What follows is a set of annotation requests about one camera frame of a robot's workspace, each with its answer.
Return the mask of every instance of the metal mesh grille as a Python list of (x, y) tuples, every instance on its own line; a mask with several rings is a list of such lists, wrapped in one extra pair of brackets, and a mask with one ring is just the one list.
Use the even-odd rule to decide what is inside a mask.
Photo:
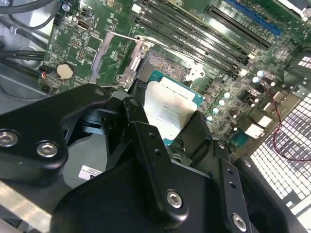
[[(283, 122), (276, 145), (288, 158), (311, 159), (311, 94)], [(292, 162), (274, 151), (271, 134), (251, 155), (264, 178), (288, 207), (311, 193), (311, 163)]]

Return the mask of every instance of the silver screw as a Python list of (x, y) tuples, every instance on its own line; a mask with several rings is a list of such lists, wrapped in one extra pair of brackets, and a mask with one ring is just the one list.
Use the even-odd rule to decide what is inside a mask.
[(136, 99), (130, 99), (131, 104), (139, 106), (139, 102)]
[(133, 78), (131, 76), (128, 76), (125, 81), (131, 84), (133, 82)]
[(37, 146), (37, 153), (46, 158), (55, 156), (57, 152), (58, 148), (52, 142), (42, 142)]
[(121, 79), (122, 79), (122, 76), (120, 76), (120, 75), (119, 75), (119, 76), (117, 76), (117, 81), (118, 81), (118, 82), (120, 82), (120, 81), (121, 81)]
[(224, 148), (225, 148), (224, 144), (222, 144), (221, 142), (217, 142), (217, 143), (218, 143), (218, 146), (219, 146), (221, 149), (224, 149)]
[(245, 165), (246, 165), (246, 166), (248, 166), (248, 167), (251, 167), (251, 166), (252, 166), (252, 165), (249, 163), (249, 161), (244, 160), (244, 162), (245, 162)]
[(141, 46), (141, 50), (144, 52), (148, 51), (148, 49), (149, 49), (149, 47), (147, 45)]
[(95, 90), (95, 93), (100, 96), (104, 95), (104, 93), (101, 90)]
[(64, 4), (62, 5), (62, 9), (63, 9), (65, 12), (68, 12), (68, 11), (70, 11), (70, 6), (69, 6), (67, 3), (64, 3)]
[(11, 131), (0, 132), (0, 147), (11, 147), (18, 142), (18, 135)]
[(167, 197), (167, 201), (169, 202), (169, 204), (178, 209), (181, 207), (182, 205), (182, 200), (181, 200), (181, 197), (179, 196), (178, 193), (174, 192), (174, 191), (169, 191), (166, 195)]
[(241, 232), (246, 231), (246, 224), (238, 214), (232, 214), (232, 221)]

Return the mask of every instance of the cable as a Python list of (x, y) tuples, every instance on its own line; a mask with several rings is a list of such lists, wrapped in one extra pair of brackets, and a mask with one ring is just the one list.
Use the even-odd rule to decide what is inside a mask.
[(31, 55), (0, 55), (0, 58), (3, 59), (20, 59), (20, 60), (28, 60), (28, 61), (43, 61), (44, 56), (31, 56)]
[(33, 56), (44, 56), (45, 52), (39, 51), (28, 51), (28, 50), (2, 50), (0, 56), (3, 55), (33, 55)]
[(0, 6), (0, 15), (11, 15), (37, 10), (54, 0), (37, 0), (19, 6)]
[(271, 92), (269, 90), (266, 89), (266, 86), (265, 86), (265, 83), (262, 83), (260, 82), (261, 84), (264, 85), (264, 88), (265, 88), (265, 92), (270, 96), (270, 98), (272, 99), (272, 102), (273, 102), (273, 105), (274, 105), (274, 108), (276, 110), (276, 115), (277, 115), (277, 118), (278, 118), (278, 125), (277, 125), (277, 128), (276, 130), (274, 131), (273, 133), (273, 147), (274, 147), (274, 150), (277, 154), (279, 154), (281, 157), (283, 157), (284, 159), (287, 159), (289, 161), (292, 161), (292, 162), (311, 162), (311, 159), (292, 159), (292, 158), (288, 158), (287, 156), (285, 156), (281, 150), (277, 147), (276, 143), (277, 143), (277, 140), (276, 140), (276, 136), (277, 134), (281, 131), (283, 125), (282, 125), (282, 119), (281, 119), (281, 115), (278, 111), (278, 107), (276, 105), (276, 101), (274, 100), (273, 98), (273, 95), (271, 94)]
[[(10, 29), (11, 28), (11, 24), (9, 22), (7, 22), (6, 20), (4, 20), (4, 18), (0, 17), (0, 23), (4, 25), (4, 27)], [(22, 28), (18, 28), (16, 30), (16, 33), (24, 36), (25, 38), (31, 40), (32, 42), (34, 42), (36, 45), (38, 45), (39, 47), (43, 48), (44, 50), (47, 48), (48, 44), (46, 44), (45, 42), (41, 41), (40, 39), (38, 39), (37, 37), (35, 37), (34, 35), (32, 35), (31, 33), (25, 31)]]
[(0, 59), (0, 63), (7, 66), (7, 67), (10, 67), (11, 69), (14, 69), (24, 75), (27, 75), (28, 77), (32, 78), (32, 79), (35, 79), (35, 80), (38, 80), (38, 72), (36, 72), (35, 70), (33, 69), (30, 69), (28, 67), (25, 67), (19, 63), (16, 63), (14, 61), (10, 61), (10, 60), (6, 60), (6, 59)]
[(43, 72), (42, 74), (42, 78), (43, 80), (45, 81), (45, 83), (47, 84), (47, 86), (49, 86), (49, 92), (46, 96), (43, 96), (43, 97), (39, 97), (39, 98), (22, 98), (22, 97), (18, 97), (18, 96), (14, 96), (10, 93), (8, 93), (3, 87), (2, 85), (0, 84), (0, 90), (8, 97), (12, 98), (12, 99), (15, 99), (15, 100), (22, 100), (22, 101), (38, 101), (38, 100), (42, 100), (42, 99), (45, 99), (47, 96), (50, 96), (51, 93), (53, 92), (53, 87), (51, 85), (51, 83), (47, 80), (46, 78), (46, 75), (45, 73)]
[[(13, 1), (14, 1), (14, 0), (10, 0), (9, 6), (12, 6), (12, 5), (13, 5)], [(9, 15), (9, 18), (11, 19), (11, 21), (12, 21), (13, 23), (15, 23), (16, 25), (18, 25), (18, 26), (20, 26), (20, 27), (22, 27), (22, 28), (25, 28), (25, 29), (31, 30), (31, 31), (33, 31), (33, 30), (39, 30), (39, 29), (44, 28), (45, 26), (48, 25), (48, 23), (49, 23), (49, 22), (55, 17), (55, 15), (57, 14), (57, 12), (58, 12), (59, 8), (61, 7), (61, 5), (62, 5), (62, 3), (61, 3), (61, 2), (58, 2), (57, 5), (56, 5), (55, 10), (51, 13), (50, 17), (48, 17), (48, 19), (47, 19), (45, 22), (43, 22), (43, 23), (41, 23), (41, 24), (39, 24), (39, 25), (37, 25), (37, 26), (34, 26), (34, 27), (31, 27), (31, 26), (28, 26), (28, 25), (26, 25), (26, 24), (23, 24), (23, 23), (20, 22), (19, 20), (15, 19), (15, 18), (13, 17), (13, 15)]]

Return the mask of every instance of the white label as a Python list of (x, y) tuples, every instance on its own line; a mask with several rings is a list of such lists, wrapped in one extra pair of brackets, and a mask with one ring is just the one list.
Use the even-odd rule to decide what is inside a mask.
[(90, 179), (93, 179), (95, 176), (98, 176), (101, 173), (102, 171), (83, 165), (79, 173), (79, 178), (89, 181)]

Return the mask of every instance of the motherboard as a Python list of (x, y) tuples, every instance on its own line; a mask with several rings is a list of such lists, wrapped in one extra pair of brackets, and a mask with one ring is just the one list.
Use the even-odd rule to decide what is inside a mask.
[(44, 58), (47, 79), (55, 93), (158, 82), (152, 88), (195, 103), (214, 138), (241, 147), (265, 134), (289, 95), (286, 70), (311, 45), (308, 7), (300, 15), (278, 0), (64, 0)]

